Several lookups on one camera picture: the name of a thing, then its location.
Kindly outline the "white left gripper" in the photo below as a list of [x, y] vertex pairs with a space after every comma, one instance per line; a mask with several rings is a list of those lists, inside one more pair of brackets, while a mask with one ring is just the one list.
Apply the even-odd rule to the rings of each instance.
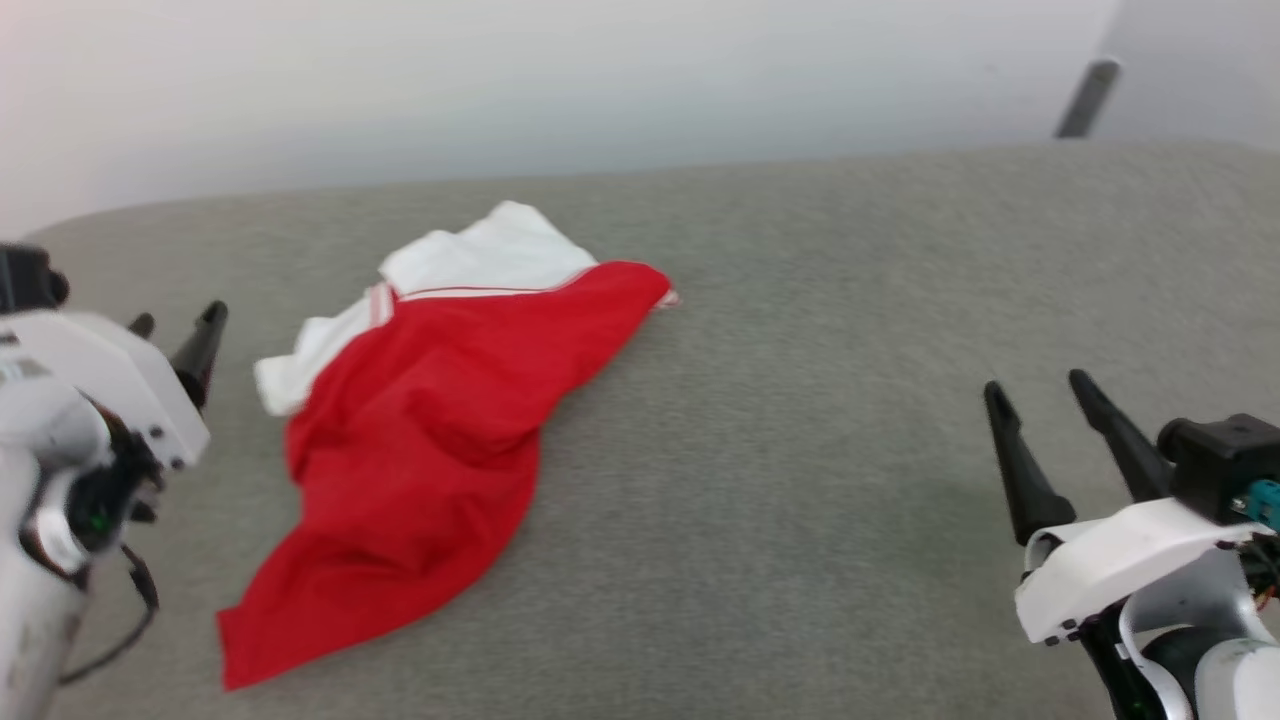
[[35, 310], [0, 316], [0, 357], [28, 357], [52, 377], [143, 433], [156, 459], [193, 466], [210, 442], [200, 411], [229, 316], [221, 300], [197, 315], [193, 329], [169, 357], [150, 341], [151, 313], [128, 325], [96, 313]]

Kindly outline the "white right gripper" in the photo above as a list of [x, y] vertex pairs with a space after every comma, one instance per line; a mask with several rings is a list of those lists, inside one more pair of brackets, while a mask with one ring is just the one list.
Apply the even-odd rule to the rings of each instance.
[[1220, 525], [1167, 498], [1172, 466], [1156, 446], [1085, 370], [1071, 369], [1068, 383], [1134, 505], [1108, 518], [1075, 521], [1075, 509], [1051, 487], [1024, 441], [1021, 419], [1002, 386], [986, 383], [983, 400], [1014, 539], [1027, 546], [1027, 575], [1014, 602], [1030, 643], [1062, 637], [1069, 621], [1083, 623], [1210, 550], [1266, 532], [1256, 521]]

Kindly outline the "red and white jersey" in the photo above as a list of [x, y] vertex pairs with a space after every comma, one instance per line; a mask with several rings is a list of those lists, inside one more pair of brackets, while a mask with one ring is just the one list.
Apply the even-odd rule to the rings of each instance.
[[599, 260], [504, 201], [390, 252], [253, 379], [287, 419], [300, 520], [218, 614], [221, 684], [270, 680], [444, 609], [497, 562], [538, 487], [541, 432], [655, 311], [645, 263]]

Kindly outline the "dark grey pole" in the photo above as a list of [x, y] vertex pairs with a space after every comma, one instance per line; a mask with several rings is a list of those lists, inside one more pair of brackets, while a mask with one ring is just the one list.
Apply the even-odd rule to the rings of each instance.
[[1123, 67], [1114, 58], [1100, 58], [1092, 61], [1076, 85], [1053, 137], [1056, 140], [1088, 138], [1121, 74]]

